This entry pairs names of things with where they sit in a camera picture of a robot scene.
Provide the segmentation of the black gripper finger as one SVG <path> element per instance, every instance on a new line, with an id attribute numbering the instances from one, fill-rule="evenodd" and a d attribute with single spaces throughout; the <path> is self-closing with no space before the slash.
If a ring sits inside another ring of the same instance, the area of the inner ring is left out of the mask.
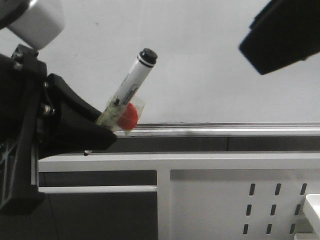
<path id="1" fill-rule="evenodd" d="M 261 75 L 320 52 L 320 2 L 271 0 L 254 18 L 239 45 Z"/>

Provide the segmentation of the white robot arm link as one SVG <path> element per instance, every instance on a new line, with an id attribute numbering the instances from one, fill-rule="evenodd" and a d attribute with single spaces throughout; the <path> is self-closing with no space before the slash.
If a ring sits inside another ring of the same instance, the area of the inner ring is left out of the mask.
<path id="1" fill-rule="evenodd" d="M 9 29 L 35 50 L 51 43 L 65 28 L 60 0 L 2 0 L 0 28 Z"/>

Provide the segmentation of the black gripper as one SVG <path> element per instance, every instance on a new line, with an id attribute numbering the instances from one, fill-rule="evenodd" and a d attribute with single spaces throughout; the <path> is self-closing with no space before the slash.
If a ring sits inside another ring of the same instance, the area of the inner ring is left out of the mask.
<path id="1" fill-rule="evenodd" d="M 48 76 L 38 54 L 19 44 L 11 57 L 0 56 L 1 215 L 29 215 L 44 201 L 39 156 L 107 150 L 117 140 L 96 124 L 99 110 L 62 77 Z"/>

